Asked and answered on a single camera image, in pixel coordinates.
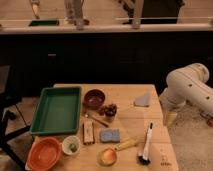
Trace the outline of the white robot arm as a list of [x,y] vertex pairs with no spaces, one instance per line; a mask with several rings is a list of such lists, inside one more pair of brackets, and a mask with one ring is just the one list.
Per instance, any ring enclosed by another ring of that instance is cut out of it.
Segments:
[[159,96],[165,126],[174,121],[186,101],[213,117],[213,88],[206,85],[209,76],[208,68],[201,63],[175,69],[167,75],[167,87]]

